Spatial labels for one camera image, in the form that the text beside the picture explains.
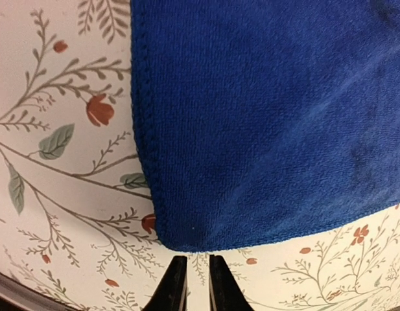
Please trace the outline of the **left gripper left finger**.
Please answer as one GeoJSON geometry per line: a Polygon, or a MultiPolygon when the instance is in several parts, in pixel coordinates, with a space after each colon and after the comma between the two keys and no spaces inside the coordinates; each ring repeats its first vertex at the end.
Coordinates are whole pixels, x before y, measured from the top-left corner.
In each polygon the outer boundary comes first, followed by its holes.
{"type": "Polygon", "coordinates": [[[187,310],[187,257],[174,256],[143,311],[187,310]]]}

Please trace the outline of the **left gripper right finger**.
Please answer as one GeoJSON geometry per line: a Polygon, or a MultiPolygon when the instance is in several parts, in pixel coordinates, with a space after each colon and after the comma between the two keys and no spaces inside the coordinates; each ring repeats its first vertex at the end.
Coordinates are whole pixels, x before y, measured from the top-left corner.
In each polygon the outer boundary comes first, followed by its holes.
{"type": "Polygon", "coordinates": [[[224,257],[209,257],[209,299],[213,311],[252,311],[224,257]]]}

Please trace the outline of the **blue towel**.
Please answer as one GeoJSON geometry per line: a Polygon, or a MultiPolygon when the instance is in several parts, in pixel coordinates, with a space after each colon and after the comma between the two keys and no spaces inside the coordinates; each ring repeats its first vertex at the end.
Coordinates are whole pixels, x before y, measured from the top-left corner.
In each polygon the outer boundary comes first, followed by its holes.
{"type": "Polygon", "coordinates": [[[133,1],[134,137],[175,251],[400,203],[400,1],[133,1]]]}

